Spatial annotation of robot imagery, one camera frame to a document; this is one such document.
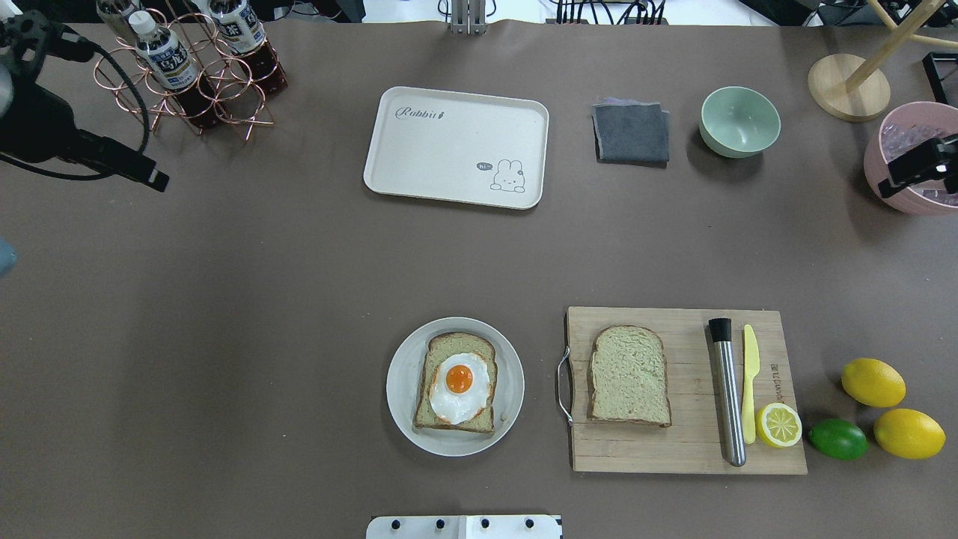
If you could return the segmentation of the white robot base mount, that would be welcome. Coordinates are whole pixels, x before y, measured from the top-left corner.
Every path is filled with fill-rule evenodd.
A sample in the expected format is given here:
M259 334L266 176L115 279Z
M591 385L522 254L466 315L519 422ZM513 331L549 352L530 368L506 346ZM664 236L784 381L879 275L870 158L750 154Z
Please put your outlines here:
M487 514L380 516L366 538L562 538L560 515Z

